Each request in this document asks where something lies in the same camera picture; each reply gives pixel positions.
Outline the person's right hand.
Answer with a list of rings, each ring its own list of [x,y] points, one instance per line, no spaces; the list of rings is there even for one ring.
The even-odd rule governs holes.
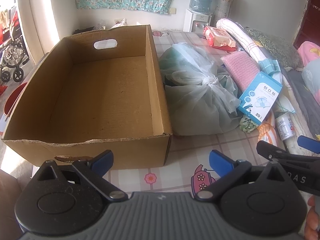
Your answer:
[[[315,211],[315,197],[311,196],[308,200],[310,210],[306,216],[306,223],[304,228],[304,239],[306,240],[319,240],[319,215]]]

